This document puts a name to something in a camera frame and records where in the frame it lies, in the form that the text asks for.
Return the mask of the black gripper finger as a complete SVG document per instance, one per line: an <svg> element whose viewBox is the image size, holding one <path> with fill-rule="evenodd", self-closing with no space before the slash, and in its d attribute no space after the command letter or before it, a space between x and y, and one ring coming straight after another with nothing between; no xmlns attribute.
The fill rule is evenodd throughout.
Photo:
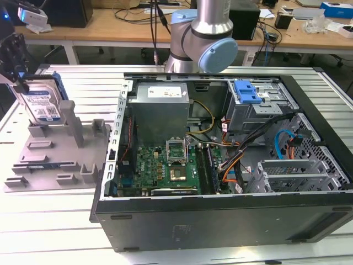
<svg viewBox="0 0 353 265"><path fill-rule="evenodd" d="M13 85L13 89L16 93L28 93L29 92L29 86L27 85L24 77L26 77L25 72L18 73L17 80L15 81L15 83Z"/></svg>

